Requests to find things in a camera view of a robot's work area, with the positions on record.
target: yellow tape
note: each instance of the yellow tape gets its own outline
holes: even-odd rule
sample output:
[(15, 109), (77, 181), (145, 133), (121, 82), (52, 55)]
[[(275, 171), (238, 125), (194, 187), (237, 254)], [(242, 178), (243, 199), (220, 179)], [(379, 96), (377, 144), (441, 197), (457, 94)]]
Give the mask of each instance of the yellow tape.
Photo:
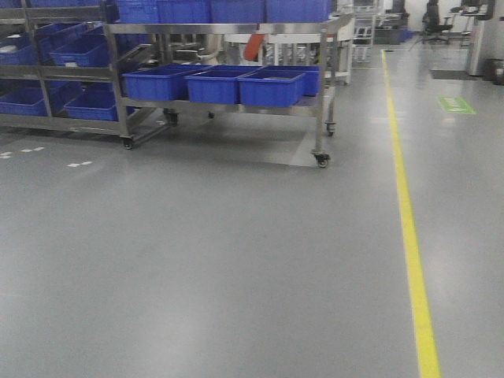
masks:
[(418, 248), (417, 230), (411, 206), (410, 189), (406, 176), (404, 158), (402, 156), (401, 139), (395, 104), (392, 97), (391, 78), (388, 71), (387, 55), (382, 51), (384, 65), (385, 88), (387, 92), (388, 116), (391, 123), (391, 137), (394, 148), (395, 174), (399, 208), (401, 211), (402, 237), (406, 251), (406, 267), (408, 270), (409, 296), (413, 308), (413, 325), (417, 341), (417, 356), (421, 378), (441, 378), (438, 354), (432, 329), (431, 312), (425, 289), (424, 271)]

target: wall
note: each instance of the wall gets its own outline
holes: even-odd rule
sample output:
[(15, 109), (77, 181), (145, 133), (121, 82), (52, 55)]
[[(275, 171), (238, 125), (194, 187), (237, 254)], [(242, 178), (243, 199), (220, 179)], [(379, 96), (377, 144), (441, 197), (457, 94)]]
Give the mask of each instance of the wall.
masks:
[[(409, 29), (420, 31), (423, 28), (422, 17), (425, 14), (428, 0), (406, 0), (406, 10), (409, 13)], [(450, 9), (460, 6), (461, 0), (439, 0), (439, 16), (441, 22), (444, 22), (443, 17), (449, 16)], [(384, 8), (390, 9), (392, 0), (384, 0)], [(461, 32), (465, 29), (465, 17), (456, 17), (453, 32)]]

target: office chair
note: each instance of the office chair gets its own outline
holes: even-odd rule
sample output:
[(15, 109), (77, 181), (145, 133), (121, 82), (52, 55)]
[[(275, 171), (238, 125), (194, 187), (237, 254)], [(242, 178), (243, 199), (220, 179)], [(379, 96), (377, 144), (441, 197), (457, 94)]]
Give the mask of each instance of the office chair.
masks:
[[(444, 17), (444, 24), (440, 24), (438, 0), (429, 0), (427, 12), (422, 19), (424, 24), (422, 43), (440, 41), (449, 45), (450, 31), (454, 27), (453, 24), (448, 23), (450, 19), (451, 17)], [(444, 31), (448, 31), (446, 38), (442, 37)]]

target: metal frame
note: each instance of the metal frame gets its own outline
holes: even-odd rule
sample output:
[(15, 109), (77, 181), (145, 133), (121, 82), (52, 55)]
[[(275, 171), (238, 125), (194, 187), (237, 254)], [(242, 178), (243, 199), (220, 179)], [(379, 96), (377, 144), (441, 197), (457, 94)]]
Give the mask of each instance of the metal frame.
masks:
[(146, 60), (146, 57), (154, 50), (153, 46), (139, 46), (128, 52), (123, 57), (111, 59), (109, 67), (83, 68), (83, 67), (59, 67), (43, 65), (39, 60), (39, 45), (35, 38), (35, 30), (38, 24), (67, 24), (78, 22), (105, 23), (107, 15), (117, 12), (114, 6), (108, 6), (102, 0), (99, 6), (70, 7), (70, 8), (30, 8), (27, 0), (21, 0), (22, 8), (0, 9), (0, 25), (23, 25), (24, 30), (30, 37), (31, 47), (34, 50), (36, 65), (2, 65), (0, 66), (0, 79), (38, 80), (40, 82), (44, 102), (46, 104), (47, 117), (21, 116), (12, 114), (0, 114), (0, 125), (12, 128), (36, 128), (67, 132), (88, 132), (107, 135), (126, 135), (131, 137), (138, 125), (151, 113), (152, 109), (141, 109), (131, 116), (126, 115), (118, 122), (103, 120), (79, 120), (53, 114), (49, 96), (47, 80), (67, 80), (86, 82), (114, 82), (115, 95), (120, 94), (119, 68), (128, 69), (135, 64)]
[[(334, 18), (322, 23), (302, 23), (302, 24), (107, 24), (105, 26), (107, 35), (114, 34), (156, 34), (156, 35), (171, 35), (171, 34), (318, 34), (321, 36), (321, 58), (319, 59), (320, 71), (325, 72), (327, 68), (328, 58), (328, 35), (336, 34), (340, 28), (350, 23), (353, 14), (344, 14), (338, 18)], [(117, 53), (117, 47), (114, 42), (111, 44), (113, 55)], [(337, 54), (338, 41), (333, 38), (331, 42), (331, 56), (333, 64), (331, 68), (331, 85), (336, 85)], [(114, 83), (119, 83), (119, 78), (114, 80)], [(325, 168), (330, 160), (329, 155), (323, 147), (324, 133), (329, 135), (334, 133), (334, 103), (335, 91), (332, 91), (329, 106), (329, 118), (325, 120), (325, 75), (322, 73), (320, 77), (319, 95), (315, 98), (303, 98), (301, 102), (289, 108), (279, 107), (263, 107), (263, 106), (244, 106), (244, 105), (220, 105), (207, 103), (194, 103), (188, 101), (172, 101), (172, 102), (146, 102), (135, 100), (127, 97), (117, 99), (118, 107), (126, 109), (126, 106), (137, 106), (149, 109), (162, 108), (166, 109), (167, 115), (175, 116), (179, 110), (203, 109), (210, 114), (226, 112), (226, 113), (252, 113), (252, 114), (270, 114), (281, 116), (294, 117), (314, 117), (317, 119), (315, 147), (312, 154), (317, 159), (317, 164), (321, 168)]]
[[(333, 91), (330, 99), (329, 119), (325, 120), (325, 75), (321, 74), (320, 92), (315, 98), (304, 98), (295, 106), (289, 108), (258, 107), (243, 105), (219, 105), (219, 104), (198, 104), (187, 101), (174, 102), (143, 102), (136, 101), (123, 96), (121, 88), (121, 72), (136, 69), (138, 63), (146, 61), (155, 52), (162, 52), (161, 58), (164, 62), (172, 60), (172, 51), (169, 48), (171, 34), (318, 34), (321, 36), (321, 72), (327, 68), (328, 58), (328, 35), (334, 35), (338, 30), (350, 23), (353, 15), (344, 14), (322, 23), (287, 23), (287, 24), (107, 24), (107, 13), (113, 11), (105, 2), (101, 0), (100, 6), (72, 7), (72, 8), (29, 8), (27, 0), (22, 0), (22, 8), (0, 9), (0, 24), (23, 24), (25, 31), (30, 35), (31, 45), (37, 58), (36, 65), (13, 65), (2, 66), (0, 78), (17, 78), (38, 80), (43, 89), (43, 96), (46, 103), (48, 117), (14, 116), (0, 114), (0, 125), (19, 128), (43, 128), (49, 130), (64, 130), (71, 132), (92, 132), (97, 134), (119, 135), (126, 148), (132, 148), (134, 141), (144, 139), (149, 135), (158, 133), (166, 128), (160, 125), (147, 133), (140, 134), (138, 126), (155, 109), (165, 109), (165, 114), (169, 119), (176, 119), (179, 109), (193, 110), (205, 109), (209, 114), (217, 112), (229, 113), (253, 113), (272, 114), (294, 117), (314, 117), (317, 119), (316, 141), (312, 154), (317, 159), (320, 167), (325, 167), (330, 159), (323, 148), (324, 126), (326, 125), (329, 135), (334, 132), (333, 111), (335, 93)], [(39, 47), (35, 38), (37, 24), (49, 23), (75, 23), (101, 21), (104, 23), (104, 32), (109, 44), (110, 66), (108, 68), (72, 68), (53, 67), (42, 65), (39, 61)], [(159, 35), (158, 41), (153, 45), (141, 46), (120, 57), (117, 50), (115, 34), (151, 34)], [(336, 38), (331, 42), (332, 64), (332, 85), (335, 85), (336, 55), (338, 42)], [(117, 100), (118, 122), (104, 122), (98, 120), (73, 120), (64, 117), (56, 117), (52, 113), (50, 106), (50, 96), (47, 87), (47, 80), (77, 80), (88, 82), (112, 82), (114, 94)], [(131, 116), (128, 115), (127, 107), (134, 106), (142, 108)]]

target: green floor sign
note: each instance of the green floor sign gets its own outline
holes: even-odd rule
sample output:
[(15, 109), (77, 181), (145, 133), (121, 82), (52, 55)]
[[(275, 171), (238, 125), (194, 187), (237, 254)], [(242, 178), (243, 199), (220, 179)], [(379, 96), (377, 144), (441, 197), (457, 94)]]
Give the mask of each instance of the green floor sign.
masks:
[(476, 111), (460, 97), (438, 97), (439, 104), (447, 112), (460, 114), (477, 114)]

